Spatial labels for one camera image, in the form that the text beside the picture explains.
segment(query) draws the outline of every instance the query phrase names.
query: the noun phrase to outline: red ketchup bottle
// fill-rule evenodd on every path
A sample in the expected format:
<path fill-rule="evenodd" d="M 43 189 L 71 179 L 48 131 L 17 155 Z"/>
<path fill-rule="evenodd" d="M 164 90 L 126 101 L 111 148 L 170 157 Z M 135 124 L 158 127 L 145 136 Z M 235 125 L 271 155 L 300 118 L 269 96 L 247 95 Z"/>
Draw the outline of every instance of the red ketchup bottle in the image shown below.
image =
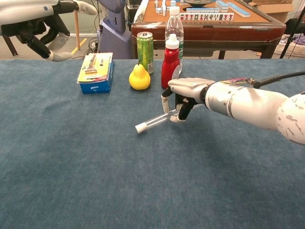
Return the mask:
<path fill-rule="evenodd" d="M 179 78 L 179 41 L 176 34 L 172 33 L 165 42 L 165 54 L 162 64 L 161 86 L 163 89 L 168 87 L 171 79 Z"/>

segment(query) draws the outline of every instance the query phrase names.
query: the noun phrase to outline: green can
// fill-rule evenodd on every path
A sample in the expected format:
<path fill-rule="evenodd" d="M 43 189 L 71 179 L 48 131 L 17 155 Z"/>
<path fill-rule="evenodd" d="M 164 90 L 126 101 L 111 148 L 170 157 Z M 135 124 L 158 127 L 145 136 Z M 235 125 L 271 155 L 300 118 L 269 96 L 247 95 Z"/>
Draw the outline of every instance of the green can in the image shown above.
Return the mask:
<path fill-rule="evenodd" d="M 138 60 L 145 70 L 153 73 L 153 34 L 140 32 L 137 34 Z"/>

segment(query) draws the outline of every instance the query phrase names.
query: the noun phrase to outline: test tube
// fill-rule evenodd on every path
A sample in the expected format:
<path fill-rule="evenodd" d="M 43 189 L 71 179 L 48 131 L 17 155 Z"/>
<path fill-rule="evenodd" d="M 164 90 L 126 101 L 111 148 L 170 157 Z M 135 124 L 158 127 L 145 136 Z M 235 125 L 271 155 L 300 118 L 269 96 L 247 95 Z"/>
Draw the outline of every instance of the test tube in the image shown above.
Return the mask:
<path fill-rule="evenodd" d="M 156 125 L 159 125 L 160 123 L 163 123 L 167 120 L 169 120 L 171 117 L 173 116 L 177 116 L 179 114 L 179 111 L 177 109 L 174 109 L 174 110 L 171 110 L 169 111 L 169 113 L 164 113 L 164 114 L 161 114 L 155 118 L 152 118 L 146 122 L 143 122 L 141 124 L 138 124 L 135 126 L 138 134 L 149 129 L 149 128 L 152 128 Z"/>

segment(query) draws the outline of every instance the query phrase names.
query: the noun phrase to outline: cardboard box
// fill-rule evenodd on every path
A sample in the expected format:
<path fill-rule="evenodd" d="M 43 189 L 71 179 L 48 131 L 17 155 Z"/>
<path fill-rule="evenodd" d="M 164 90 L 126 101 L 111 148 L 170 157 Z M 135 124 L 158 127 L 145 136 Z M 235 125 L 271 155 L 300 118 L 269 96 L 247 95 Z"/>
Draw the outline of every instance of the cardboard box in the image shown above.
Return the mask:
<path fill-rule="evenodd" d="M 92 73 L 85 73 L 94 55 L 95 61 L 93 66 L 95 71 Z M 82 93 L 109 93 L 113 81 L 113 68 L 112 53 L 91 53 L 87 55 L 77 79 L 77 83 L 81 86 Z"/>
<path fill-rule="evenodd" d="M 250 2 L 249 5 L 257 8 L 259 11 L 268 14 L 269 16 L 277 19 L 282 23 L 285 23 L 288 12 L 293 11 L 293 6 L 290 3 L 257 5 L 257 3 Z"/>

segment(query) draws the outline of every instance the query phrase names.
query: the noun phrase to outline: table leg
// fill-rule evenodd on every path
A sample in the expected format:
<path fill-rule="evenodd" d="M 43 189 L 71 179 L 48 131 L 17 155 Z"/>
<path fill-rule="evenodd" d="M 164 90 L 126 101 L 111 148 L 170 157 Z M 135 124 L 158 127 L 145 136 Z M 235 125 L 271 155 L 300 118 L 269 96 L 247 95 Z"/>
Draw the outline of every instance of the table leg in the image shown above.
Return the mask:
<path fill-rule="evenodd" d="M 264 51 L 262 52 L 261 59 L 272 59 L 273 53 L 275 52 L 277 45 L 278 43 L 266 46 Z"/>
<path fill-rule="evenodd" d="M 10 49 L 10 52 L 13 56 L 18 56 L 18 53 L 13 45 L 13 43 L 11 42 L 10 40 L 10 37 L 8 36 L 3 36 L 4 40 L 5 40 L 5 43 L 7 44 L 7 46 L 9 47 Z"/>
<path fill-rule="evenodd" d="M 133 50 L 134 50 L 134 58 L 138 58 L 138 47 L 137 44 L 133 44 Z"/>
<path fill-rule="evenodd" d="M 225 55 L 225 51 L 219 51 L 218 59 L 223 60 Z"/>

